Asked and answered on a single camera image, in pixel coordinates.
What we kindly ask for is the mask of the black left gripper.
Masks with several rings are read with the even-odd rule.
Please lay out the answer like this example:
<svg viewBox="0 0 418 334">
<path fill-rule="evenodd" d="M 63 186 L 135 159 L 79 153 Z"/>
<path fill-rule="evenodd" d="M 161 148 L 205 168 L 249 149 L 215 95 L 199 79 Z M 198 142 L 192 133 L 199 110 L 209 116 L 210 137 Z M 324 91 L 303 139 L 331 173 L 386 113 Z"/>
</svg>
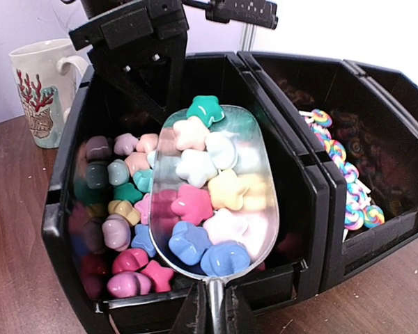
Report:
<svg viewBox="0 0 418 334">
<path fill-rule="evenodd" d="M 181 1 L 130 1 L 69 32 L 94 70 L 158 122 L 177 108 L 189 24 Z"/>
</svg>

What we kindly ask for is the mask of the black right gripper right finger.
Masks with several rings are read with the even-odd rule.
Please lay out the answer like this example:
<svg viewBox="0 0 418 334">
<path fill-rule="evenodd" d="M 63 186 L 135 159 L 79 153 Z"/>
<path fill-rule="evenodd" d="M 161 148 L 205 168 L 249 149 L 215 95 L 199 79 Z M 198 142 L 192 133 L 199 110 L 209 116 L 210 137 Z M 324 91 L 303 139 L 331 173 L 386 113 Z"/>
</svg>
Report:
<svg viewBox="0 0 418 334">
<path fill-rule="evenodd" d="M 228 287 L 226 290 L 223 318 L 228 334 L 261 333 L 248 302 L 237 287 Z"/>
</svg>

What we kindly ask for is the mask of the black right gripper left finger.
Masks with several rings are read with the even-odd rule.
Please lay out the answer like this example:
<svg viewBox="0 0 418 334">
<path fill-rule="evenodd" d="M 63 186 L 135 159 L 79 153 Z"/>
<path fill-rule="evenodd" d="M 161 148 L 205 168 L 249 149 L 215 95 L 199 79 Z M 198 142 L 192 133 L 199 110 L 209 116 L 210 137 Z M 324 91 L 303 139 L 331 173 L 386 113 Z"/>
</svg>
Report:
<svg viewBox="0 0 418 334">
<path fill-rule="evenodd" d="M 170 334 L 212 333 L 205 284 L 194 283 L 173 323 Z"/>
</svg>

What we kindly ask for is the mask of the silver metal scoop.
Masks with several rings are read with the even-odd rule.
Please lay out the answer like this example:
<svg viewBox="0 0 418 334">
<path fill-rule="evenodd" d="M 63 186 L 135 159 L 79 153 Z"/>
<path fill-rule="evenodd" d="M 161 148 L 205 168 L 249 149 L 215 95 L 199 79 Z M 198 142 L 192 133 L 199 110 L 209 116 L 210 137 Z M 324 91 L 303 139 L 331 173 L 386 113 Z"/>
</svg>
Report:
<svg viewBox="0 0 418 334">
<path fill-rule="evenodd" d="M 270 254 L 279 208 L 255 117 L 219 107 L 205 127 L 200 110 L 165 122 L 158 142 L 148 220 L 152 243 L 175 271 L 205 284 L 212 333 L 226 333 L 224 297 Z"/>
</svg>

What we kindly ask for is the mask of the black three-compartment candy tray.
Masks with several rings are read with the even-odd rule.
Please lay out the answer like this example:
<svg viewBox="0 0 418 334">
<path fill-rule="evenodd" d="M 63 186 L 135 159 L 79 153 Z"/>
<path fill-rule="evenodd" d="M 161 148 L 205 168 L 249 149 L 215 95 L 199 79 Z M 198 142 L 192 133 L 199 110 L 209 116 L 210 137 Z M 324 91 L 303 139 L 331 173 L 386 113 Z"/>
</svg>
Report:
<svg viewBox="0 0 418 334">
<path fill-rule="evenodd" d="M 180 105 L 196 95 L 251 111 L 263 133 L 280 211 L 277 245 L 234 282 L 255 313 L 291 305 L 342 283 L 418 237 L 418 86 L 397 70 L 328 58 L 238 52 L 188 56 Z M 384 213 L 372 228 L 342 235 L 346 183 L 299 110 L 333 119 L 332 137 Z M 54 164 L 42 239 L 65 295 L 88 333 L 177 332 L 193 280 L 170 292 L 114 299 L 105 287 L 116 252 L 101 246 L 113 191 L 86 184 L 86 152 L 97 140 L 158 132 L 161 123 L 89 70 Z"/>
</svg>

